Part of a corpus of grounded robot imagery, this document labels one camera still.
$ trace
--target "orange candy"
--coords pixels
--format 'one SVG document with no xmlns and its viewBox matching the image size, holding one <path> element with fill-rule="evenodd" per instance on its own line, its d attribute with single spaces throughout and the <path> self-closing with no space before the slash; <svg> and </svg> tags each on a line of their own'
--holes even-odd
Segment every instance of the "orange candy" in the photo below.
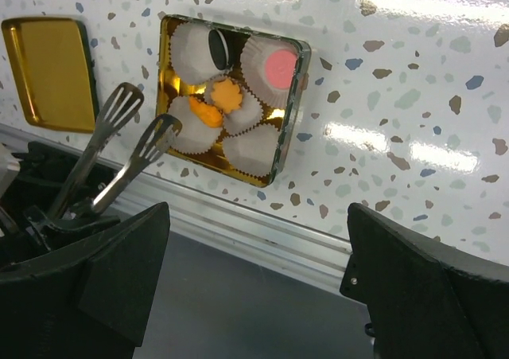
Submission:
<svg viewBox="0 0 509 359">
<path fill-rule="evenodd" d="M 219 128 L 223 126 L 223 115 L 220 110 L 214 106 L 210 106 L 194 96 L 189 97 L 189 108 L 192 113 L 200 118 L 200 120 L 210 128 Z"/>
<path fill-rule="evenodd" d="M 225 114 L 240 109 L 242 93 L 240 92 L 240 86 L 238 84 L 226 78 L 220 82 L 215 82 L 213 88 L 214 90 L 212 91 L 211 97 L 216 107 L 223 110 Z"/>
</svg>

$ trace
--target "gold square tray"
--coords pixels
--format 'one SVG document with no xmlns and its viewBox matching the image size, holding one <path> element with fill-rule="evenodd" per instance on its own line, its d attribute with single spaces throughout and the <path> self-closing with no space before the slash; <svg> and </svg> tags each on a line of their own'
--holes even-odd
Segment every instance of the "gold square tray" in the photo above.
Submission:
<svg viewBox="0 0 509 359">
<path fill-rule="evenodd" d="M 71 18 L 11 18 L 2 32 L 28 124 L 93 132 L 99 106 L 84 25 Z"/>
<path fill-rule="evenodd" d="M 171 57 L 169 55 L 170 38 L 176 27 L 185 22 L 205 24 L 213 29 L 219 29 L 228 35 L 228 38 L 231 39 L 230 47 L 233 48 L 232 55 L 234 57 L 234 64 L 233 69 L 227 75 L 242 84 L 245 84 L 245 81 L 240 70 L 239 57 L 243 46 L 251 34 L 288 42 L 297 50 L 297 63 L 295 73 L 293 75 L 293 81 L 289 90 L 286 109 L 273 109 L 262 102 L 263 118 L 260 124 L 272 124 L 280 130 L 278 148 L 274 153 L 272 169 L 269 174 L 263 178 L 255 178 L 250 175 L 243 174 L 231 166 L 223 154 L 223 139 L 228 136 L 228 133 L 225 130 L 222 131 L 220 137 L 214 143 L 212 148 L 204 154 L 187 155 L 181 154 L 173 149 L 169 150 L 169 153 L 173 156 L 206 166 L 211 170 L 226 174 L 231 178 L 248 182 L 257 187 L 269 185 L 275 179 L 276 175 L 281 172 L 286 158 L 289 146 L 289 136 L 291 135 L 293 123 L 297 114 L 298 103 L 300 101 L 302 91 L 307 84 L 307 70 L 309 67 L 309 59 L 311 57 L 311 49 L 309 45 L 303 41 L 297 41 L 291 38 L 279 37 L 266 33 L 259 33 L 248 28 L 241 29 L 234 26 L 202 21 L 200 19 L 181 15 L 168 15 L 161 21 L 156 115 L 167 112 L 171 102 L 177 96 L 194 95 L 203 98 L 205 84 L 186 84 L 175 73 L 171 65 Z"/>
</svg>

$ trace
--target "white speckled wall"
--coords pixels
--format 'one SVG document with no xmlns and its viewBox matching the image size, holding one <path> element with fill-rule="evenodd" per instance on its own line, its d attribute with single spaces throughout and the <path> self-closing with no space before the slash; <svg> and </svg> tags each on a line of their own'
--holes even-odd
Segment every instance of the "white speckled wall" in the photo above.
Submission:
<svg viewBox="0 0 509 359">
<path fill-rule="evenodd" d="M 308 41 L 309 86 L 286 167 L 262 190 L 166 156 L 149 172 L 347 238 L 363 202 L 427 236 L 509 263 L 504 121 L 508 0 L 0 0 L 3 18 L 84 21 L 99 98 L 128 80 L 146 104 L 105 155 L 125 162 L 153 118 L 160 18 L 185 14 Z M 87 136 L 29 126 L 0 45 L 0 121 L 83 149 Z"/>
</svg>

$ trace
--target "metal tongs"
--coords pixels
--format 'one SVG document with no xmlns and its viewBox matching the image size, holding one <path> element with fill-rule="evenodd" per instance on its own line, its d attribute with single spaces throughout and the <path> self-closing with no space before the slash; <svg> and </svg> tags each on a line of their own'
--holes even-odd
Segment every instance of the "metal tongs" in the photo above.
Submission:
<svg viewBox="0 0 509 359">
<path fill-rule="evenodd" d="M 143 104 L 143 93 L 130 83 L 121 83 L 110 95 L 95 121 L 95 130 L 87 148 L 72 168 L 62 189 L 51 204 L 47 216 L 51 220 L 60 219 L 77 190 L 97 162 L 99 154 L 110 139 L 129 122 Z"/>
<path fill-rule="evenodd" d="M 143 132 L 126 165 L 95 199 L 86 199 L 71 207 L 75 218 L 97 217 L 150 164 L 156 162 L 181 132 L 180 120 L 168 114 L 159 115 Z"/>
</svg>

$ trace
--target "colorful speckle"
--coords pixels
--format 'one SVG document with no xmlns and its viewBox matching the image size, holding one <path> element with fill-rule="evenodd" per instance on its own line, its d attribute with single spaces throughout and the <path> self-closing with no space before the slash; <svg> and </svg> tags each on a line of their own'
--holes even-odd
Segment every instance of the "colorful speckle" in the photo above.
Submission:
<svg viewBox="0 0 509 359">
<path fill-rule="evenodd" d="M 365 41 L 363 47 L 369 53 L 373 53 L 376 50 L 380 50 L 385 45 L 384 41 Z"/>
<path fill-rule="evenodd" d="M 382 186 L 383 184 L 383 180 L 380 176 L 377 176 L 375 174 L 372 174 L 371 175 L 371 179 L 373 180 L 373 183 L 376 185 L 376 186 Z"/>
<path fill-rule="evenodd" d="M 488 107 L 488 115 L 494 124 L 498 124 L 502 117 L 502 108 L 499 106 L 491 105 Z"/>
<path fill-rule="evenodd" d="M 453 222 L 454 222 L 453 218 L 449 214 L 444 214 L 442 216 L 442 220 L 441 220 L 442 226 L 445 226 L 445 227 L 450 226 L 453 224 Z"/>
<path fill-rule="evenodd" d="M 429 29 L 426 30 L 425 35 L 427 37 L 434 37 L 435 35 L 437 35 L 439 29 L 440 29 L 440 24 L 436 23 L 433 26 L 431 26 Z"/>
<path fill-rule="evenodd" d="M 509 41 L 509 24 L 504 23 L 496 30 L 493 41 L 495 42 L 495 47 L 503 46 Z"/>
<path fill-rule="evenodd" d="M 327 101 L 329 103 L 335 103 L 340 97 L 341 94 L 338 91 L 332 91 L 327 95 Z"/>
<path fill-rule="evenodd" d="M 457 52 L 463 53 L 463 54 L 470 53 L 470 51 L 471 51 L 470 40 L 465 35 L 462 35 L 461 37 L 453 39 L 451 41 L 451 43 L 449 44 L 449 47 L 451 50 L 454 50 L 454 51 L 457 51 Z"/>
<path fill-rule="evenodd" d="M 301 17 L 299 22 L 307 26 L 313 26 L 315 24 L 315 20 L 311 15 L 305 15 L 304 17 Z"/>
<path fill-rule="evenodd" d="M 424 224 L 416 224 L 412 226 L 412 230 L 417 233 L 424 233 L 428 231 L 428 227 Z"/>
<path fill-rule="evenodd" d="M 453 182 L 451 182 L 451 185 L 449 186 L 449 188 L 452 188 L 452 189 L 464 189 L 467 185 L 465 184 L 465 182 L 461 179 L 457 179 L 457 180 L 454 180 Z"/>
<path fill-rule="evenodd" d="M 359 180 L 357 185 L 359 186 L 360 190 L 362 190 L 363 192 L 367 192 L 369 190 L 369 184 L 367 183 L 367 181 Z"/>
<path fill-rule="evenodd" d="M 385 197 L 394 197 L 398 194 L 398 190 L 396 188 L 387 188 L 383 191 L 383 195 Z"/>
<path fill-rule="evenodd" d="M 436 172 L 437 172 L 436 170 L 431 170 L 429 168 L 426 168 L 421 171 L 421 177 L 427 178 L 428 176 L 431 176 L 432 174 L 435 174 Z"/>
<path fill-rule="evenodd" d="M 354 33 L 356 31 L 356 27 L 352 23 L 352 21 L 343 22 L 343 31 L 345 33 Z"/>
<path fill-rule="evenodd" d="M 377 212 L 382 212 L 387 206 L 389 206 L 389 204 L 389 200 L 379 201 L 375 204 L 375 210 Z"/>
<path fill-rule="evenodd" d="M 493 139 L 492 142 L 495 145 L 495 154 L 499 156 L 505 154 L 509 149 L 504 139 Z"/>
<path fill-rule="evenodd" d="M 486 244 L 485 242 L 482 242 L 482 241 L 474 241 L 474 242 L 472 242 L 472 245 L 477 246 L 484 253 L 488 253 L 491 251 L 488 244 Z"/>
<path fill-rule="evenodd" d="M 472 234 L 475 234 L 476 236 L 486 234 L 486 228 L 484 226 L 476 226 L 474 229 L 472 229 Z"/>
<path fill-rule="evenodd" d="M 409 170 L 410 164 L 404 158 L 399 158 L 392 152 L 387 152 L 387 157 L 397 166 L 400 170 Z"/>
<path fill-rule="evenodd" d="M 117 38 L 116 37 L 111 37 L 111 45 L 113 46 L 113 49 L 120 50 L 120 45 L 117 42 Z"/>
<path fill-rule="evenodd" d="M 454 112 L 456 115 L 459 115 L 461 111 L 461 98 L 458 95 L 453 96 L 449 101 L 449 107 L 451 108 L 452 112 Z"/>
<path fill-rule="evenodd" d="M 270 204 L 270 207 L 273 209 L 273 210 L 279 210 L 283 207 L 284 205 L 281 204 L 281 203 L 278 203 L 278 202 L 273 202 L 272 204 Z"/>
<path fill-rule="evenodd" d="M 343 198 L 352 192 L 352 188 L 349 184 L 342 184 L 336 188 L 336 195 Z"/>
<path fill-rule="evenodd" d="M 376 9 L 376 5 L 370 0 L 360 0 L 360 13 L 364 17 L 376 13 Z"/>
<path fill-rule="evenodd" d="M 323 220 L 328 215 L 328 208 L 326 205 L 320 205 L 320 217 Z"/>
<path fill-rule="evenodd" d="M 426 75 L 425 81 L 428 82 L 428 84 L 435 84 L 437 82 L 437 78 L 435 75 Z"/>
<path fill-rule="evenodd" d="M 312 137 L 313 137 L 313 135 L 311 135 L 311 134 L 305 134 L 305 133 L 297 134 L 297 139 L 299 139 L 299 141 L 301 141 L 301 142 L 307 142 Z"/>
<path fill-rule="evenodd" d="M 395 220 L 402 220 L 403 218 L 403 211 L 397 206 L 390 210 L 390 214 Z"/>
<path fill-rule="evenodd" d="M 490 174 L 489 176 L 482 178 L 482 180 L 485 182 L 497 182 L 499 178 L 498 174 Z"/>
<path fill-rule="evenodd" d="M 392 70 L 385 68 L 376 68 L 375 70 L 373 70 L 373 76 L 376 79 L 387 78 L 390 74 L 392 74 Z"/>
<path fill-rule="evenodd" d="M 346 62 L 344 62 L 344 65 L 348 67 L 350 70 L 355 70 L 363 63 L 362 59 L 347 59 Z"/>
<path fill-rule="evenodd" d="M 461 140 L 457 135 L 450 135 L 447 138 L 447 147 L 451 150 L 455 150 L 461 144 Z"/>
<path fill-rule="evenodd" d="M 367 107 L 369 108 L 369 111 L 373 111 L 380 101 L 380 97 L 382 95 L 378 91 L 370 92 L 367 95 Z"/>
<path fill-rule="evenodd" d="M 421 98 L 421 92 L 412 88 L 394 102 L 396 108 L 406 110 L 413 107 L 413 105 Z"/>
<path fill-rule="evenodd" d="M 320 58 L 321 67 L 325 68 L 328 71 L 332 70 L 332 64 L 325 60 L 324 58 Z"/>
<path fill-rule="evenodd" d="M 420 216 L 414 217 L 414 221 L 422 221 L 422 220 L 427 220 L 427 219 L 428 219 L 427 214 L 421 214 Z"/>
<path fill-rule="evenodd" d="M 341 113 L 340 116 L 343 119 L 348 119 L 350 116 L 353 115 L 353 110 L 351 108 L 345 108 Z"/>
<path fill-rule="evenodd" d="M 474 75 L 470 80 L 465 83 L 465 86 L 467 86 L 468 90 L 475 90 L 476 88 L 479 88 L 481 84 L 484 82 L 484 77 L 481 75 Z"/>
</svg>

